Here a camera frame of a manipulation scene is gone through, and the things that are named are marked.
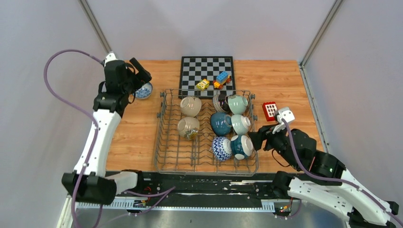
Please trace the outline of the blue floral white bowl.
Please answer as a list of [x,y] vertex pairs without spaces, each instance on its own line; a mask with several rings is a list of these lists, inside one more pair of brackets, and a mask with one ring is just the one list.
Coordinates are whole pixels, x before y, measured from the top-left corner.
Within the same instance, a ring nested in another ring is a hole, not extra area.
[[133,93],[136,99],[147,99],[153,91],[153,85],[148,82]]

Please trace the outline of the beige floral bowl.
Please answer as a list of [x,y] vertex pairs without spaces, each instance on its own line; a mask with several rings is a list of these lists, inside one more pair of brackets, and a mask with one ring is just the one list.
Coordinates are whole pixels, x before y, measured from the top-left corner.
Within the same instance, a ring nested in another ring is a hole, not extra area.
[[190,141],[197,136],[199,129],[200,123],[195,117],[184,117],[177,124],[179,135]]

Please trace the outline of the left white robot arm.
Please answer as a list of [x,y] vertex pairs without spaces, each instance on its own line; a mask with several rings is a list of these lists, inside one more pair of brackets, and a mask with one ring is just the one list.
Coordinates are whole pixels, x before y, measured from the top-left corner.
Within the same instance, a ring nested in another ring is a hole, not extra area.
[[117,194],[128,190],[134,196],[145,192],[139,171],[122,170],[106,176],[106,160],[110,145],[122,120],[129,96],[150,82],[151,74],[136,58],[128,62],[109,55],[104,60],[105,80],[98,86],[94,99],[93,125],[81,158],[71,173],[64,173],[62,185],[77,202],[110,205]]

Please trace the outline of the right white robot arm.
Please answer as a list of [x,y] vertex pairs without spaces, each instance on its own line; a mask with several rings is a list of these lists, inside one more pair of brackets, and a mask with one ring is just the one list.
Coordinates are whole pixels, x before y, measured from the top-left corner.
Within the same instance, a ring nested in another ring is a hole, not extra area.
[[364,187],[335,156],[317,150],[317,142],[299,129],[265,125],[249,132],[255,149],[276,151],[296,174],[278,171],[271,184],[277,198],[297,198],[325,209],[347,222],[351,228],[394,228],[399,205],[385,201]]

